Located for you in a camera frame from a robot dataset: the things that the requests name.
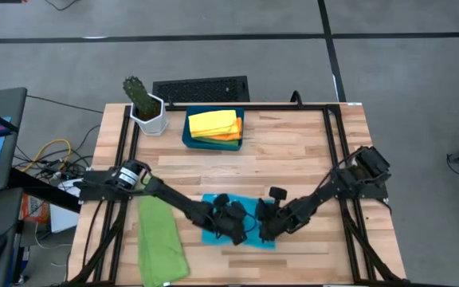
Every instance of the cactus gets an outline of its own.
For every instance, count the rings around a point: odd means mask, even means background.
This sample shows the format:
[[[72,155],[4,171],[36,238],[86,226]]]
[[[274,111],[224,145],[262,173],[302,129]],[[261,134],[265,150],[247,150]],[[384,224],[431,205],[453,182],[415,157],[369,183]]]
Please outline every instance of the cactus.
[[[141,120],[151,120],[160,114],[160,103],[148,96],[147,90],[138,77],[130,76],[124,81],[124,91],[136,107],[136,115]]]

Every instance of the white hexagonal pot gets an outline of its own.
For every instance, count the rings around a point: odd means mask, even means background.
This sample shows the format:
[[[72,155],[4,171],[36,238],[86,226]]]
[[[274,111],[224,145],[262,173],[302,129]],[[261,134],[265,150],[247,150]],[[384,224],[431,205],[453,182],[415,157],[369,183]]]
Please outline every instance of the white hexagonal pot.
[[[166,114],[166,107],[164,106],[164,101],[157,96],[154,96],[148,93],[148,96],[156,99],[160,103],[160,115],[156,116],[151,120],[141,120],[135,114],[135,106],[132,103],[131,106],[131,118],[139,125],[141,131],[147,136],[160,136],[166,130],[167,125],[169,124],[169,118]]]

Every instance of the wooden tabletop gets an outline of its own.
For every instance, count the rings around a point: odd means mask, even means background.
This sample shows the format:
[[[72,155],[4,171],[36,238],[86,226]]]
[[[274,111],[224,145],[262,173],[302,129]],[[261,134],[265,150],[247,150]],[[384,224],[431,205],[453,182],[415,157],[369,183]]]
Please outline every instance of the wooden tabletop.
[[[350,152],[372,145],[362,105],[341,104]],[[96,143],[93,166],[107,170],[114,164],[124,104],[108,104]],[[170,125],[162,136],[139,135],[136,154],[148,163],[154,175],[177,191],[200,200],[203,193],[232,193],[268,198],[271,186],[288,191],[286,201],[308,195],[332,167],[324,118],[319,111],[246,111],[244,145],[240,151],[206,151],[186,148],[181,140],[185,112],[168,112]],[[335,127],[335,141],[342,159]],[[128,157],[129,124],[124,158]],[[371,199],[361,200],[371,245],[400,277],[405,276],[389,210]],[[69,259],[69,278],[82,265],[84,245],[96,202],[86,203]],[[88,258],[100,240],[105,203],[96,217]],[[352,283],[339,204],[331,199],[318,208],[309,224],[294,234],[277,239],[275,250],[248,246],[208,246],[201,243],[202,231],[173,208],[178,232],[190,267],[190,276],[177,284],[323,284]],[[117,285],[140,285],[137,266],[137,208],[132,200],[124,227]],[[366,277],[362,252],[361,277]],[[109,246],[102,279],[108,278],[112,256]]]

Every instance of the teal tray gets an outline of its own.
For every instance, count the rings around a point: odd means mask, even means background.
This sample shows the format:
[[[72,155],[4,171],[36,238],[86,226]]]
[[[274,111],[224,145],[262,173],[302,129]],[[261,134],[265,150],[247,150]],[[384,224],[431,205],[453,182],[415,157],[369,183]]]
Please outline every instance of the teal tray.
[[[183,134],[182,142],[189,148],[201,148],[201,149],[210,149],[217,151],[239,151],[242,147],[242,140],[244,139],[244,131],[242,131],[242,138],[238,140],[237,146],[228,146],[223,144],[215,143],[203,143],[199,140],[195,140],[190,136],[189,129],[189,116],[197,115],[202,112],[212,112],[212,111],[221,111],[221,110],[235,110],[237,112],[237,117],[242,118],[242,129],[244,128],[244,109],[243,108],[231,108],[231,107],[214,107],[214,106],[190,106],[187,108],[185,115],[185,124],[183,125]]]

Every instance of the orange cloth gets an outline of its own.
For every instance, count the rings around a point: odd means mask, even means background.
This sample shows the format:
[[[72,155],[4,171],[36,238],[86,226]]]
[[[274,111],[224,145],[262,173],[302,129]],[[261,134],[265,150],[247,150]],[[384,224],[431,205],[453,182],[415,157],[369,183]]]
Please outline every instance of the orange cloth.
[[[212,140],[239,140],[242,138],[242,118],[237,118],[238,132],[225,134],[225,135],[216,135],[216,136],[203,136],[206,139]]]

